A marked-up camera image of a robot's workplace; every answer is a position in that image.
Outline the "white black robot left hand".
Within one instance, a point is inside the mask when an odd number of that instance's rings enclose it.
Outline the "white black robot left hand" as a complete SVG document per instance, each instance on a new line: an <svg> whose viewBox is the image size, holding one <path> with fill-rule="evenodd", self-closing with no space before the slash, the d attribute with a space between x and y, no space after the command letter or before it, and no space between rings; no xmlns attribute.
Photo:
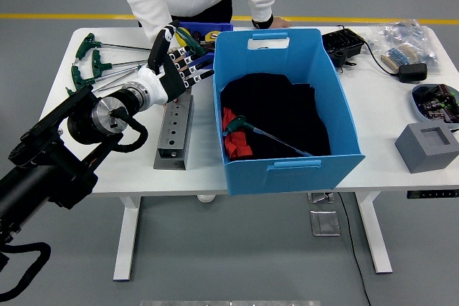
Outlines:
<svg viewBox="0 0 459 306"><path fill-rule="evenodd" d="M208 67L212 59L196 65L190 63L199 58L191 54L189 47L170 49L180 21L174 20L157 34L146 66L138 71L137 78L126 85L139 101L139 108L145 110L152 105L164 105L184 94L191 86L214 74Z"/></svg>

